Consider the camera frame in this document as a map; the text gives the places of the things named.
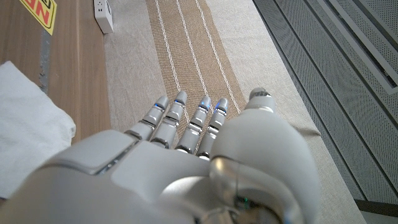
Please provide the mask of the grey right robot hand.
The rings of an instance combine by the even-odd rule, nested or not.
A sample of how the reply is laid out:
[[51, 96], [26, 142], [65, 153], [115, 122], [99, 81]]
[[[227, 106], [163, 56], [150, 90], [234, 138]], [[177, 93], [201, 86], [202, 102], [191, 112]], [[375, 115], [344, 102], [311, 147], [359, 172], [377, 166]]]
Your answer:
[[1, 207], [2, 223], [315, 223], [320, 179], [306, 140], [263, 88], [226, 119], [204, 97], [176, 136], [187, 94], [160, 97], [125, 132], [52, 156]]

